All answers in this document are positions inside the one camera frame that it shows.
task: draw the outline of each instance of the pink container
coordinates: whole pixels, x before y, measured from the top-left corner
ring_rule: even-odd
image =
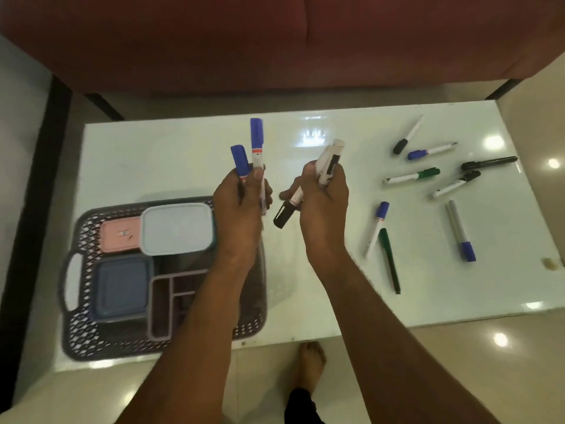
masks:
[[[104,221],[100,226],[100,249],[104,253],[139,248],[141,219],[128,217]]]

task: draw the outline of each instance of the person's left arm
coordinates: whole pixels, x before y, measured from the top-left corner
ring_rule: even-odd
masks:
[[[240,179],[231,171],[214,193],[216,261],[171,345],[147,376],[117,424],[219,423],[230,367],[239,300],[255,262],[262,222],[259,193],[263,170]],[[271,188],[265,184],[268,201]]]

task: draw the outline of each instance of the table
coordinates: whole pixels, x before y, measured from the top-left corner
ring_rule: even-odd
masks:
[[[394,144],[422,114],[425,119],[417,135],[401,156],[392,156]],[[287,188],[322,146],[334,138],[346,142],[341,158],[350,189],[346,244],[406,326],[565,306],[563,270],[549,271],[541,262],[559,261],[559,255],[519,162],[486,168],[481,177],[455,192],[434,200],[428,197],[461,177],[462,162],[516,154],[494,101],[90,124],[84,132],[73,223],[91,208],[211,195],[233,168],[230,146],[243,144],[250,156],[251,117],[263,119],[265,176],[275,193]],[[460,145],[406,160],[410,150],[448,141]],[[434,166],[441,169],[434,178],[383,185],[386,177]],[[329,300],[307,262],[299,216],[295,214],[284,229],[276,228],[272,219],[281,202],[274,198],[263,233],[267,322],[258,335],[233,342],[233,348],[340,334]],[[445,205],[452,198],[475,248],[475,263],[466,263],[459,255]],[[386,226],[400,295],[392,289],[380,248],[370,259],[362,256],[381,201],[390,202]],[[76,283],[67,281],[67,301],[76,297],[77,289]],[[56,369],[85,366],[69,360],[59,343]]]

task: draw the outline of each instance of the hand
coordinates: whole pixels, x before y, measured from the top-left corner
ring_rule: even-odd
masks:
[[[255,262],[263,227],[259,208],[263,174],[261,168],[254,169],[242,186],[236,171],[232,170],[214,192],[217,260],[222,265],[241,269],[245,274]],[[240,198],[239,188],[244,191],[243,198]],[[272,193],[265,180],[267,208],[273,202]]]
[[[304,192],[300,206],[300,228],[306,244],[308,261],[318,277],[340,270],[350,257],[345,249],[345,214],[348,209],[349,189],[341,165],[325,189],[318,185],[314,162],[304,165],[302,175],[296,177],[290,189],[281,192],[280,199],[290,199],[298,187]]]

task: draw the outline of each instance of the blue marker cap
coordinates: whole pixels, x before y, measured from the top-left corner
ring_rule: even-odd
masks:
[[[414,150],[408,153],[408,160],[423,158],[428,154],[427,150]]]
[[[477,257],[475,257],[475,252],[473,251],[473,246],[469,241],[461,243],[461,250],[467,262],[476,262]]]
[[[263,149],[263,121],[251,119],[251,149]]]
[[[382,201],[381,205],[379,205],[377,208],[377,213],[375,214],[375,217],[377,217],[378,219],[385,220],[386,212],[388,211],[389,206],[390,204],[388,202]]]
[[[241,144],[236,144],[231,147],[233,161],[236,163],[236,172],[239,177],[247,177],[251,172],[249,167],[249,162],[247,161],[247,155],[245,154],[245,148]]]

